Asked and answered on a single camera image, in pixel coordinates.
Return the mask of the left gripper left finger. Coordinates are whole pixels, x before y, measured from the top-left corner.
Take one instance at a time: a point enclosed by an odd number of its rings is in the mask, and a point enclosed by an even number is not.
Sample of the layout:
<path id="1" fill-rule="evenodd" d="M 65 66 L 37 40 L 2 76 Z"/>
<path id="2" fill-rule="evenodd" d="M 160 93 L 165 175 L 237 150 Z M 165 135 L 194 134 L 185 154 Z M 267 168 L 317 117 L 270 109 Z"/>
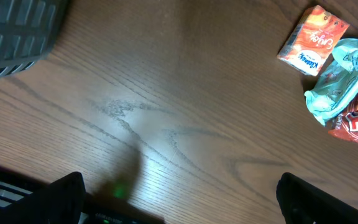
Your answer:
<path id="1" fill-rule="evenodd" d="M 78 224 L 84 200 L 83 176 L 72 172 L 0 209 L 0 224 Z"/>

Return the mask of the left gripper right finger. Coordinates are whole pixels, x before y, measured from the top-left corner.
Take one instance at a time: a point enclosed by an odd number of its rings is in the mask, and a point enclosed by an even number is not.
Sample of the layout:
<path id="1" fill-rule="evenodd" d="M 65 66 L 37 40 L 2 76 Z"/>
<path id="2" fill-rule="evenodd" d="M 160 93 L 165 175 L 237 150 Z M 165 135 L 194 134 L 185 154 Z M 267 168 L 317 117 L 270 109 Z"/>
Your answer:
<path id="1" fill-rule="evenodd" d="M 358 224 L 358 209 L 286 172 L 276 197 L 286 224 Z"/>

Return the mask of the teal white snack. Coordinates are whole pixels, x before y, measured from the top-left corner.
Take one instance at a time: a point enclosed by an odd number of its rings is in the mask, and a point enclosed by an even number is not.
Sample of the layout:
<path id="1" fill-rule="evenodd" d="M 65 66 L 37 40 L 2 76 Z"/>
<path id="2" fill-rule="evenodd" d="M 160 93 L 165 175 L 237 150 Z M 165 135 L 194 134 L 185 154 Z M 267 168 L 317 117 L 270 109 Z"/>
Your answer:
<path id="1" fill-rule="evenodd" d="M 312 90 L 306 106 L 322 125 L 335 118 L 358 94 L 358 39 L 342 39 L 332 51 L 333 61 Z"/>

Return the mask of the orange tissue pack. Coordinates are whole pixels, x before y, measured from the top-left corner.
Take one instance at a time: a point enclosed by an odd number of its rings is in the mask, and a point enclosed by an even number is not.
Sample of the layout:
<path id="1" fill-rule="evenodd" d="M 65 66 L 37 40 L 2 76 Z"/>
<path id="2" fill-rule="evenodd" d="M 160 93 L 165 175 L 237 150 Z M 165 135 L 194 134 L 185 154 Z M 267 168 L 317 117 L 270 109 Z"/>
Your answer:
<path id="1" fill-rule="evenodd" d="M 349 24 L 317 5 L 307 9 L 277 58 L 305 75 L 317 76 Z"/>

